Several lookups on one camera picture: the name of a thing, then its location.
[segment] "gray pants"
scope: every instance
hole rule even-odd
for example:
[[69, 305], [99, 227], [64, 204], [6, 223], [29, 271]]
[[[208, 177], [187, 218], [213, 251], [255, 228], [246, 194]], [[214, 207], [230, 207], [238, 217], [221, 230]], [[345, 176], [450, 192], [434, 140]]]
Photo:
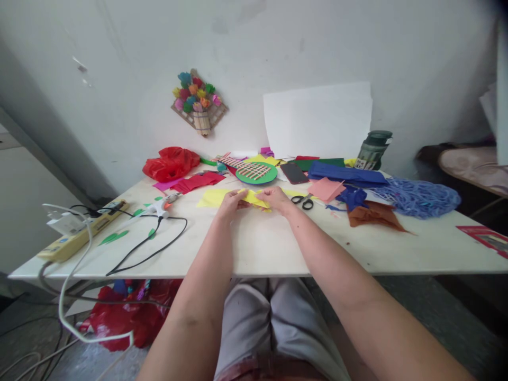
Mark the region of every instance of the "gray pants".
[[330, 380], [350, 379], [314, 298], [299, 278], [232, 279], [215, 377], [246, 357], [271, 352], [306, 360]]

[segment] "paper flower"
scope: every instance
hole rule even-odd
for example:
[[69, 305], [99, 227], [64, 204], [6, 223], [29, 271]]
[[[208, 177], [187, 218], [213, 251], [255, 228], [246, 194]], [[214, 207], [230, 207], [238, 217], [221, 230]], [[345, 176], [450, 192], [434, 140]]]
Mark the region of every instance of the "paper flower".
[[181, 72], [180, 75], [178, 76], [178, 79], [182, 81], [182, 85], [183, 84], [190, 85], [192, 83], [191, 75], [187, 72]]
[[195, 102], [192, 107], [195, 112], [203, 112], [203, 106], [199, 102]]
[[192, 95], [196, 95], [197, 93], [197, 85], [190, 85], [189, 86], [189, 91]]
[[184, 101], [191, 96], [189, 89], [180, 89], [180, 98]]
[[175, 87], [173, 89], [173, 95], [175, 96], [175, 98], [180, 98], [180, 88], [179, 87]]
[[222, 104], [222, 99], [219, 95], [214, 94], [212, 97], [212, 102], [215, 103], [216, 106], [220, 106]]
[[184, 111], [185, 111], [186, 113], [189, 113], [189, 112], [191, 112], [191, 111], [192, 111], [192, 106], [191, 106], [191, 104], [190, 104], [190, 103], [184, 103]]
[[178, 98], [175, 102], [175, 107], [177, 110], [182, 111], [184, 109], [184, 101], [182, 98]]
[[197, 95], [198, 98], [204, 98], [206, 96], [206, 91], [202, 90], [202, 89], [199, 89], [197, 91], [196, 95]]
[[201, 88], [201, 86], [203, 86], [203, 81], [200, 80], [198, 77], [194, 77], [192, 79], [192, 82], [197, 85], [197, 88]]
[[215, 93], [215, 87], [212, 84], [206, 84], [206, 92], [209, 94]]
[[204, 108], [207, 108], [208, 106], [210, 106], [210, 101], [206, 98], [201, 98], [201, 105], [204, 107]]

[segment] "green bottle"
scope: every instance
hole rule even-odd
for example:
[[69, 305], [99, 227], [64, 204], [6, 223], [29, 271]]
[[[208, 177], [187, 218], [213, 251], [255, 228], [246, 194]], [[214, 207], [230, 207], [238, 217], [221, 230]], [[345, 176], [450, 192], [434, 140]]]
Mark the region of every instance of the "green bottle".
[[392, 142], [392, 135], [391, 131], [370, 131], [361, 145], [355, 168], [367, 170], [381, 168], [381, 156]]

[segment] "smartphone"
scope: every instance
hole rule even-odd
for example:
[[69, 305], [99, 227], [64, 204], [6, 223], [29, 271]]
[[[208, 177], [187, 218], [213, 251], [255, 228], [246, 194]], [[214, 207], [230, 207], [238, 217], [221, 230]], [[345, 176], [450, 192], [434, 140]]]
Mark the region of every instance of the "smartphone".
[[280, 168], [291, 184], [302, 184], [309, 180], [296, 164], [282, 164]]

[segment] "table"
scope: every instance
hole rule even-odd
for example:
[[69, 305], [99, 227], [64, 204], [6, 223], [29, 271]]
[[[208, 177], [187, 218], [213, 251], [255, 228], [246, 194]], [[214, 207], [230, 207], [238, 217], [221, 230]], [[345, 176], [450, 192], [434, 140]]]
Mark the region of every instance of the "table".
[[[192, 173], [213, 169], [201, 164]], [[152, 203], [162, 193], [152, 187], [155, 183], [146, 177], [121, 194], [130, 203], [133, 213]], [[291, 185], [276, 179], [270, 185], [284, 189], [306, 191], [307, 184]], [[245, 184], [228, 175], [213, 188], [240, 189]], [[260, 187], [248, 186], [253, 190]], [[172, 216], [188, 219], [184, 234], [169, 248], [147, 262], [124, 272], [114, 274], [111, 279], [155, 279], [183, 278], [203, 242], [212, 218], [217, 212], [214, 208], [196, 208], [203, 193], [212, 188], [206, 186], [182, 195], [171, 207]], [[335, 241], [340, 243], [362, 266], [373, 275], [411, 275], [411, 274], [471, 274], [505, 273], [508, 260], [499, 256], [456, 226], [480, 225], [470, 218], [451, 212], [440, 218], [425, 221], [397, 214], [397, 217], [410, 233], [403, 233], [380, 225], [349, 226], [345, 212], [335, 212], [315, 203], [308, 211], [309, 216]], [[75, 274], [77, 279], [101, 279], [137, 243], [141, 242], [156, 227], [155, 218], [141, 218], [126, 230], [121, 239], [108, 244], [99, 244], [115, 228], [128, 220], [122, 215], [114, 220], [104, 231], [95, 236], [92, 248]], [[153, 240], [145, 243], [124, 264], [134, 264], [172, 240], [183, 228], [184, 221], [162, 221]], [[72, 270], [83, 249], [63, 264], [51, 265], [46, 274], [48, 278], [64, 279]], [[238, 212], [233, 225], [234, 274], [238, 277], [286, 277], [309, 276], [296, 240], [287, 221], [277, 212], [262, 212], [249, 208]], [[32, 258], [9, 275], [10, 279], [34, 280], [44, 261]]]

